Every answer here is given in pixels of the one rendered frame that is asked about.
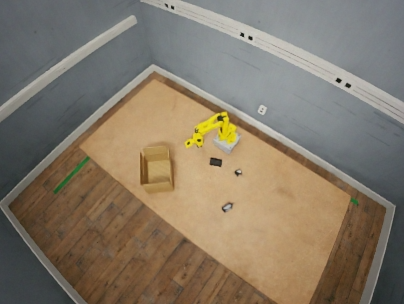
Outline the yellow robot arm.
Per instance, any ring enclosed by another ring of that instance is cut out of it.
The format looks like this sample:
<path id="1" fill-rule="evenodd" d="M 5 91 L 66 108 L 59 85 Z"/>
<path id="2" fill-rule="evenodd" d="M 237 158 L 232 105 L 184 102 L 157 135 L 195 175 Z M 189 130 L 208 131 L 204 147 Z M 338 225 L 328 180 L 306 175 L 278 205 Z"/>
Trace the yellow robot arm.
<path id="1" fill-rule="evenodd" d="M 218 123 L 213 124 L 213 122 L 216 119 L 218 120 Z M 208 131 L 220 126 L 220 128 L 218 129 L 219 140 L 223 141 L 223 140 L 227 139 L 227 144 L 228 145 L 231 144 L 231 143 L 234 143 L 236 141 L 236 136 L 237 136 L 237 134 L 234 133 L 236 127 L 234 127 L 234 126 L 232 126 L 230 124 L 228 126 L 228 120 L 229 119 L 228 119 L 227 113 L 224 112 L 221 115 L 216 114 L 215 116 L 211 117 L 209 120 L 205 121 L 204 123 L 200 123 L 198 126 L 195 126 L 195 134 L 194 134 L 194 136 L 196 137 L 196 141 L 197 142 L 202 142 L 201 133 L 205 134 Z"/>

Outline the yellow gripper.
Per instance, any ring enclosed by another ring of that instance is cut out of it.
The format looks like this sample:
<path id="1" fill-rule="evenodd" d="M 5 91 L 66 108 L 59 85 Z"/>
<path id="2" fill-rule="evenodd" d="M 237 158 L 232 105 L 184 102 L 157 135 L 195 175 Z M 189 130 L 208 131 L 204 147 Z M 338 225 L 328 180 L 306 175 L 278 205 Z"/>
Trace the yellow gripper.
<path id="1" fill-rule="evenodd" d="M 191 145 L 193 145 L 193 143 L 196 143 L 199 147 L 201 147 L 201 146 L 203 145 L 203 142 L 198 142 L 198 143 L 197 143 L 196 137 L 194 136 L 194 134 L 193 134 L 193 139 L 192 139 L 192 140 L 191 140 L 191 139 L 188 139 L 188 140 L 185 142 L 186 148 L 188 148 L 188 147 L 190 147 Z M 200 145 L 201 145 L 201 146 L 200 146 Z"/>

